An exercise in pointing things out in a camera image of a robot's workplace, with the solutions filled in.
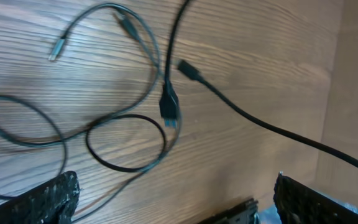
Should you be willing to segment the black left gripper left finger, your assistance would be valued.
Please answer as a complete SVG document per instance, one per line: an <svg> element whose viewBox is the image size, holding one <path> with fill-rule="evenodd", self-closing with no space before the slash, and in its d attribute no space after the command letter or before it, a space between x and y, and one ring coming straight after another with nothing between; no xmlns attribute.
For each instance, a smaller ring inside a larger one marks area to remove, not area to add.
<svg viewBox="0 0 358 224"><path fill-rule="evenodd" d="M79 196L76 172L66 171L1 204L0 224L72 223Z"/></svg>

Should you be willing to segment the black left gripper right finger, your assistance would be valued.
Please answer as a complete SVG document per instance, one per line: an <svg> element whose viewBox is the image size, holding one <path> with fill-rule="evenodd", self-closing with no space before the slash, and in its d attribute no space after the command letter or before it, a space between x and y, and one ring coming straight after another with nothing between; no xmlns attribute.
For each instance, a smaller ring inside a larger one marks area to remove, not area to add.
<svg viewBox="0 0 358 224"><path fill-rule="evenodd" d="M357 213L282 174L273 201L282 223L358 224Z"/></svg>

